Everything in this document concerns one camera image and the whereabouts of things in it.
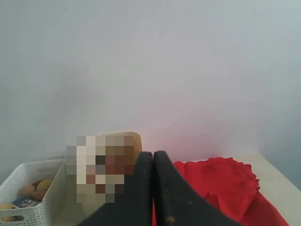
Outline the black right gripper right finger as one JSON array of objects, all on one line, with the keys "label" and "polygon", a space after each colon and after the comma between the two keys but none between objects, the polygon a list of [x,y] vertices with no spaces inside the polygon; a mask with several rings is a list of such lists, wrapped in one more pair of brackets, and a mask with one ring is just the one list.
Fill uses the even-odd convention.
[{"label": "black right gripper right finger", "polygon": [[165,151],[153,156],[154,206],[158,226],[238,226],[199,196]]}]

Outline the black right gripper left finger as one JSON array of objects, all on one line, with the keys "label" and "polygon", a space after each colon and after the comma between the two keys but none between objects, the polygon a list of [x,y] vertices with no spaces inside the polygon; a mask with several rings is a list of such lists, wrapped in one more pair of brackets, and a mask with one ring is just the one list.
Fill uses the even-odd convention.
[{"label": "black right gripper left finger", "polygon": [[80,226],[150,226],[152,225],[152,164],[150,152],[141,152],[133,175],[125,175],[124,191],[115,195]]}]

